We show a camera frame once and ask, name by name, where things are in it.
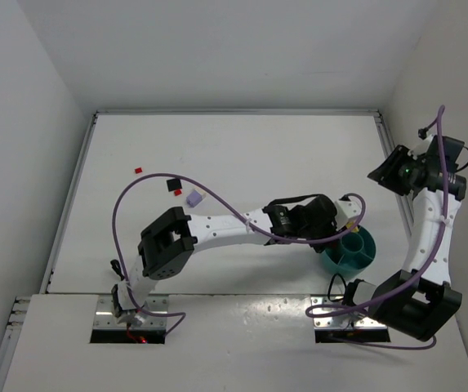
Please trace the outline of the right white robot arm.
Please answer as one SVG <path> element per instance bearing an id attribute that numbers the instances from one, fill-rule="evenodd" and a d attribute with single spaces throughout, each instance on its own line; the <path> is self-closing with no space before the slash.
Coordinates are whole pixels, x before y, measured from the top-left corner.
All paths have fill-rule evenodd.
<path id="1" fill-rule="evenodd" d="M 464 142 L 427 136 L 415 149 L 398 145 L 368 175 L 370 180 L 412 198 L 413 224 L 400 271 L 375 286 L 362 279 L 348 285 L 344 305 L 366 307 L 368 317 L 419 341 L 428 341 L 459 310 L 462 295 L 451 287 L 449 249 L 453 223 L 466 196 L 457 159 Z"/>

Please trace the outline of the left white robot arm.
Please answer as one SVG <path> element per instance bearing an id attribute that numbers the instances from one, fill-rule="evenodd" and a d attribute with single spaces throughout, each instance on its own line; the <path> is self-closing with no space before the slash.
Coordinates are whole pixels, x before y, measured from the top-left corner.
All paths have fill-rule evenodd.
<path id="1" fill-rule="evenodd" d="M 336 234 L 346 221 L 339 202 L 323 194 L 276 199 L 267 206 L 236 216 L 198 216 L 172 207 L 140 234 L 138 258 L 128 276 L 113 287 L 114 316 L 130 323 L 157 282 L 178 275 L 189 258 L 208 249 L 239 244 L 280 244 L 280 238 L 316 240 Z"/>

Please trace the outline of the yellow lego plate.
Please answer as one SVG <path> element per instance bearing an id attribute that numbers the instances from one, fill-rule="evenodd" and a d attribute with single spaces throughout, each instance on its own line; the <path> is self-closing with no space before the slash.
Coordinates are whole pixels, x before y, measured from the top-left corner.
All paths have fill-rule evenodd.
<path id="1" fill-rule="evenodd" d="M 351 233 L 358 233 L 360 231 L 360 226 L 356 225 L 354 222 L 348 222 L 344 228 Z"/>

